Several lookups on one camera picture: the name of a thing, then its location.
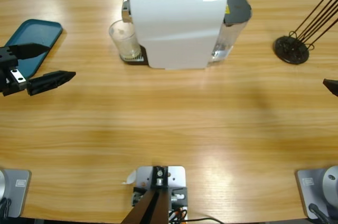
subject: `metal rod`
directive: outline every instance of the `metal rod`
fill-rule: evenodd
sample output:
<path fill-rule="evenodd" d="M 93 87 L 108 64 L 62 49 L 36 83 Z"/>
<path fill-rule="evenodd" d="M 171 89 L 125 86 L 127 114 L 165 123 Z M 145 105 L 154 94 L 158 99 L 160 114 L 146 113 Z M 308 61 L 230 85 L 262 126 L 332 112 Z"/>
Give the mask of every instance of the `metal rod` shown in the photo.
<path fill-rule="evenodd" d="M 330 0 L 328 3 L 326 3 L 326 5 L 322 8 L 322 10 L 316 15 L 316 17 L 314 17 L 314 19 L 310 22 L 310 24 L 301 32 L 301 34 L 298 36 L 298 39 L 301 39 L 304 37 L 304 35 L 306 35 L 313 27 L 315 24 L 317 24 L 317 22 L 321 19 L 321 17 L 323 17 L 327 11 L 332 8 L 332 6 L 337 2 L 337 0 L 335 0 L 335 2 L 321 15 L 321 13 L 327 8 L 327 6 L 331 3 L 332 0 Z"/>
<path fill-rule="evenodd" d="M 297 30 L 299 30 L 299 28 L 306 22 L 306 20 L 313 14 L 313 12 L 321 5 L 321 3 L 323 2 L 324 0 L 321 0 L 319 2 L 319 4 L 312 10 L 312 12 L 307 16 L 307 18 L 305 18 L 305 20 L 303 20 L 303 22 L 298 26 L 298 28 L 294 31 L 294 32 L 297 32 Z"/>
<path fill-rule="evenodd" d="M 324 35 L 330 28 L 333 27 L 334 24 L 336 24 L 338 22 L 338 18 L 319 36 L 315 39 L 315 41 L 313 41 L 310 45 L 313 45 L 319 38 L 322 37 L 322 35 Z"/>
<path fill-rule="evenodd" d="M 338 12 L 338 4 L 323 18 L 320 24 L 307 36 L 305 36 L 301 42 L 305 43 L 308 41 L 319 29 L 322 28 L 336 13 Z"/>

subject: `wood grain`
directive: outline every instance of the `wood grain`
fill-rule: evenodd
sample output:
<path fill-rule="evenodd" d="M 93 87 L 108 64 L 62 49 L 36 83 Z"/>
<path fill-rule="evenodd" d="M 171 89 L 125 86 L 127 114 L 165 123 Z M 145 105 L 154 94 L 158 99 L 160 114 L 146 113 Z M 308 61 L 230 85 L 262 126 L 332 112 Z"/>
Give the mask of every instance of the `wood grain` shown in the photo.
<path fill-rule="evenodd" d="M 0 0 L 0 43 L 30 18 L 64 31 L 37 76 L 76 71 L 64 86 L 0 100 L 0 165 L 29 169 L 23 216 L 121 222 L 142 165 L 186 168 L 190 217 L 224 222 L 304 218 L 295 172 L 337 165 L 338 29 L 305 64 L 274 40 L 319 0 L 248 0 L 252 20 L 229 58 L 205 70 L 128 66 L 108 35 L 122 0 Z"/>

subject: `yellow label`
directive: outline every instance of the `yellow label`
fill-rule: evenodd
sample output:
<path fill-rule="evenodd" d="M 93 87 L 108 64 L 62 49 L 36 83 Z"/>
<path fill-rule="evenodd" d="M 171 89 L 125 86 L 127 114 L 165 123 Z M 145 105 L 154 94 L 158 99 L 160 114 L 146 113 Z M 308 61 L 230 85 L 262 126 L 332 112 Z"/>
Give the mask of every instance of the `yellow label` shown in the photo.
<path fill-rule="evenodd" d="M 230 14 L 230 9 L 229 9 L 228 5 L 227 5 L 227 8 L 226 8 L 226 14 Z"/>

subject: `round black base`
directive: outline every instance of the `round black base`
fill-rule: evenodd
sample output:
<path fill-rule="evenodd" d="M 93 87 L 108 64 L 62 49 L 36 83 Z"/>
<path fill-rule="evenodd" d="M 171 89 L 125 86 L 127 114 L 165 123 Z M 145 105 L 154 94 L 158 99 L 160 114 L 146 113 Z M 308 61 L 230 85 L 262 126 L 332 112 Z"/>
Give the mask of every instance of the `round black base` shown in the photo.
<path fill-rule="evenodd" d="M 273 49 L 280 59 L 290 64 L 304 63 L 309 57 L 305 44 L 291 36 L 278 38 L 273 44 Z"/>

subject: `black lid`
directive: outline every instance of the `black lid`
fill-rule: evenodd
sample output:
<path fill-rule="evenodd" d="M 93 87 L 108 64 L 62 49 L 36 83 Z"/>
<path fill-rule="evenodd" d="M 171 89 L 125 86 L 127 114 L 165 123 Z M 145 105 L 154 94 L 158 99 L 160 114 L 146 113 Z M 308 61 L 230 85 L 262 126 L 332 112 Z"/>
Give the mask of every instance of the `black lid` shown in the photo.
<path fill-rule="evenodd" d="M 233 25 L 247 22 L 251 18 L 251 6 L 247 0 L 228 0 L 224 23 Z"/>

